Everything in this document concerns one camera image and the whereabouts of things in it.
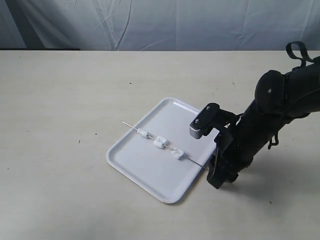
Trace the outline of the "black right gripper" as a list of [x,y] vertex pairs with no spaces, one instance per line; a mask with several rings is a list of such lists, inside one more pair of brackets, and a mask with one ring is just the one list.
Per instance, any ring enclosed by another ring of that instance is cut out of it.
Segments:
[[207,181],[215,189],[225,183],[233,183],[239,172],[250,166],[250,158],[243,155],[244,140],[237,124],[247,117],[248,107],[243,113],[234,114],[218,106],[207,106],[208,125],[219,130],[215,137],[216,150],[209,162]]

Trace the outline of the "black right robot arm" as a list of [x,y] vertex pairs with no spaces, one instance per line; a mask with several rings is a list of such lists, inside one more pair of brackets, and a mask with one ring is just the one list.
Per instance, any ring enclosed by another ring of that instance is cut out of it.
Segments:
[[207,181],[219,189],[234,182],[264,146],[279,144],[279,131],[295,119],[320,110],[320,62],[282,74],[269,70],[258,81],[254,100],[215,138]]

